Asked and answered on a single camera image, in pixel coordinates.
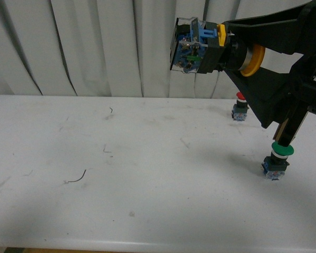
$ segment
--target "green component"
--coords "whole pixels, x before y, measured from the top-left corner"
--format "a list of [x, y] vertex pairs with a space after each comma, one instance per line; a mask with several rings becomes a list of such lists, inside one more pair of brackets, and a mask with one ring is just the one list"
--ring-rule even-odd
[[277, 141], [274, 141], [272, 144], [273, 150], [276, 152], [276, 154], [286, 156], [286, 155], [292, 155], [294, 154], [294, 148], [292, 145], [289, 145], [288, 147], [284, 147], [278, 144]]
[[199, 56], [192, 56], [192, 55], [190, 55], [190, 56], [187, 57], [187, 59], [189, 61], [201, 61], [202, 58], [199, 57]]

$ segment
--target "green push button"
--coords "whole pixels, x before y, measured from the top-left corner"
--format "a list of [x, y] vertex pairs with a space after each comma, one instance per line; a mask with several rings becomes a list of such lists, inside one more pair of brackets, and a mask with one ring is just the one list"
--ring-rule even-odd
[[272, 144], [272, 148], [273, 150], [276, 152], [276, 154], [279, 155], [292, 155], [294, 154], [294, 148], [292, 147], [292, 145], [289, 145], [288, 147], [284, 147], [278, 144], [277, 141], [274, 141]]

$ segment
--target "yellow ring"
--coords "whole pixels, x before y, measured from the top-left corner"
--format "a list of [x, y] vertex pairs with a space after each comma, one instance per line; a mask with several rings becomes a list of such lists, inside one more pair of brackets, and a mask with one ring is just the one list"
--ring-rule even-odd
[[264, 58], [264, 53], [265, 53], [264, 46], [254, 44], [253, 45], [253, 55], [252, 55], [251, 61], [244, 70], [240, 71], [240, 73], [243, 76], [251, 76], [251, 75], [255, 74], [255, 72], [261, 66], [261, 63], [262, 63], [263, 58]]

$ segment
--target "white tabletop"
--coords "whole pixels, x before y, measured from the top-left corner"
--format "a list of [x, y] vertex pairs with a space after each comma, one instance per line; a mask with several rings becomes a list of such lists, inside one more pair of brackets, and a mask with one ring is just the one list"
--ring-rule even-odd
[[316, 252], [316, 116], [271, 181], [234, 103], [0, 96], [0, 246]]

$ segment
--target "white curtain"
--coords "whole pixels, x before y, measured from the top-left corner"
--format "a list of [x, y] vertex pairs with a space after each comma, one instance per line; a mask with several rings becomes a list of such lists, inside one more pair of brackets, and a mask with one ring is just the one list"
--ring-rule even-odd
[[[223, 72], [169, 70], [177, 17], [221, 23], [308, 0], [0, 0], [0, 94], [235, 98]], [[266, 51], [288, 72], [299, 55]]]

